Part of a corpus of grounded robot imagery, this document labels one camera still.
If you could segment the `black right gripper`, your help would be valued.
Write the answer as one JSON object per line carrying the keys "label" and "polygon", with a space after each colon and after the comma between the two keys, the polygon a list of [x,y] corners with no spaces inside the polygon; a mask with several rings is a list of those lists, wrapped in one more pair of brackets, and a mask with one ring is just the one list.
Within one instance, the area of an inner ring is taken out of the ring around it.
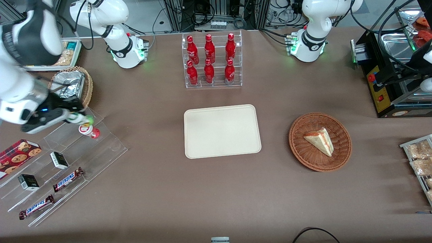
{"label": "black right gripper", "polygon": [[[61,115],[56,115],[54,110],[60,109]],[[77,112],[85,114],[85,107],[79,98],[69,97],[62,98],[53,92],[49,92],[47,98],[41,103],[36,111],[34,117],[41,118],[48,115],[55,117],[62,117],[65,123],[75,123],[75,114],[71,112]]]}

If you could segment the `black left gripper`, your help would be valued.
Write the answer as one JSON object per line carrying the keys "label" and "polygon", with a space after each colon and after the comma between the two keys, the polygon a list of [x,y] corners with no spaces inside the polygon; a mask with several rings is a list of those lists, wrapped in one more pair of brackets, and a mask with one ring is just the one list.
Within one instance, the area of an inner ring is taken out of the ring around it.
{"label": "black left gripper", "polygon": [[[431,52],[431,41],[428,41],[415,51],[406,65],[421,74],[432,74],[431,54],[429,52]],[[406,80],[419,79],[422,77],[421,74],[407,68],[386,66],[375,74],[375,78],[377,85],[390,85]]]}

